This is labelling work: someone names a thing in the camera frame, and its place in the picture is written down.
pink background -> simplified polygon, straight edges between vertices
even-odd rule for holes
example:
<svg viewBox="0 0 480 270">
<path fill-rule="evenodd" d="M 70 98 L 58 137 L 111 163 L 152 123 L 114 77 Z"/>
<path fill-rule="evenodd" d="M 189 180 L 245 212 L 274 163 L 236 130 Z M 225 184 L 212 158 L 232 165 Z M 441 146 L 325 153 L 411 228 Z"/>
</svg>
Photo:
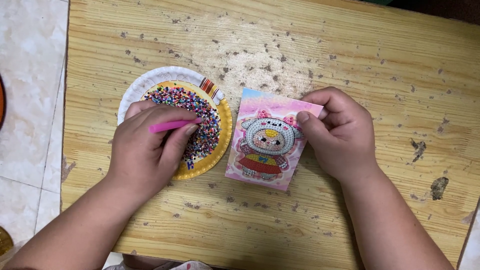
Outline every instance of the pink background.
<svg viewBox="0 0 480 270">
<path fill-rule="evenodd" d="M 292 149 L 288 153 L 282 155 L 282 157 L 287 161 L 288 167 L 285 169 L 280 169 L 282 172 L 273 177 L 273 181 L 266 182 L 261 178 L 258 172 L 253 176 L 244 175 L 242 165 L 238 163 L 240 159 L 245 157 L 244 153 L 240 150 L 240 140 L 245 137 L 246 130 L 242 128 L 241 123 L 249 119 L 258 118 L 260 112 L 264 110 L 271 118 L 277 118 L 280 120 L 284 120 L 284 118 L 293 116 L 293 126 L 301 131 L 301 128 L 298 126 L 296 120 L 297 113 L 299 111 L 306 110 L 311 112 L 313 115 L 318 116 L 320 115 L 322 108 L 323 106 L 303 102 L 300 100 L 244 88 L 225 176 L 244 182 L 260 184 L 285 191 L 290 183 L 293 172 L 297 167 L 297 163 L 303 148 L 307 143 L 307 139 L 305 137 L 295 139 Z"/>
</svg>

red skirt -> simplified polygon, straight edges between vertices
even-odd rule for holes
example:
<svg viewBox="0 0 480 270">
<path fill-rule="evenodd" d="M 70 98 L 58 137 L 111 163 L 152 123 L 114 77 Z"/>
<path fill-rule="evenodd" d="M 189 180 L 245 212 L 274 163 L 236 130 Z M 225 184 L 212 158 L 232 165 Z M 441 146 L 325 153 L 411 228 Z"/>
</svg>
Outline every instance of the red skirt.
<svg viewBox="0 0 480 270">
<path fill-rule="evenodd" d="M 269 173 L 269 174 L 278 174 L 281 173 L 282 171 L 280 170 L 280 167 L 276 165 L 270 165 L 270 164 L 264 164 L 261 162 L 257 162 L 248 158 L 242 158 L 239 161 L 240 164 L 243 166 L 247 167 L 250 170 L 254 170 L 256 172 L 264 172 L 264 173 Z"/>
</svg>

hand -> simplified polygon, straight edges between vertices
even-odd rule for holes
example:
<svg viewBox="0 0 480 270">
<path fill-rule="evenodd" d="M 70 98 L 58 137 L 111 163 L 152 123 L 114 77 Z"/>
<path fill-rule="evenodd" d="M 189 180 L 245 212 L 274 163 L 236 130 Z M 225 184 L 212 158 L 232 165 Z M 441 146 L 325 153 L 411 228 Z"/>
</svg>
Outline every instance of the hand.
<svg viewBox="0 0 480 270">
<path fill-rule="evenodd" d="M 113 136 L 112 158 L 107 177 L 146 200 L 169 183 L 178 169 L 188 139 L 198 128 L 188 124 L 167 132 L 150 133 L 153 124 L 178 120 L 194 120 L 196 113 L 152 101 L 130 105 L 125 121 Z"/>
<path fill-rule="evenodd" d="M 324 106 L 318 118 L 302 111 L 297 119 L 325 172 L 348 184 L 379 170 L 372 116 L 364 107 L 335 87 L 301 100 Z"/>
</svg>

left hand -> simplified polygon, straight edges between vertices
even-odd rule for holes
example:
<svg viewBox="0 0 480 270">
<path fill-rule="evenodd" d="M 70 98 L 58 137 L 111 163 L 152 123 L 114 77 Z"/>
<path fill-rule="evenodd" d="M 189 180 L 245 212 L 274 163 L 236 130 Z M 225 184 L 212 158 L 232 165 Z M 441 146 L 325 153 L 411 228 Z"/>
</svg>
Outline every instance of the left hand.
<svg viewBox="0 0 480 270">
<path fill-rule="evenodd" d="M 135 196 L 150 199 L 164 188 L 178 169 L 188 139 L 198 128 L 188 124 L 167 132 L 150 133 L 153 124 L 194 120 L 196 113 L 152 101 L 130 105 L 125 121 L 113 136 L 112 158 L 106 178 Z"/>
</svg>

diamond painting card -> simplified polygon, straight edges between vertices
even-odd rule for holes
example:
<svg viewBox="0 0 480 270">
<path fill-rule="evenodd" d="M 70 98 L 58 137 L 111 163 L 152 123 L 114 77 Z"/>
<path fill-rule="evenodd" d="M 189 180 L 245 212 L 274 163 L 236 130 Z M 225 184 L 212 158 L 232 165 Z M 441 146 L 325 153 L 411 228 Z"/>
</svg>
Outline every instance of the diamond painting card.
<svg viewBox="0 0 480 270">
<path fill-rule="evenodd" d="M 287 190 L 307 143 L 297 113 L 305 110 L 318 117 L 322 108 L 244 88 L 225 176 Z"/>
</svg>

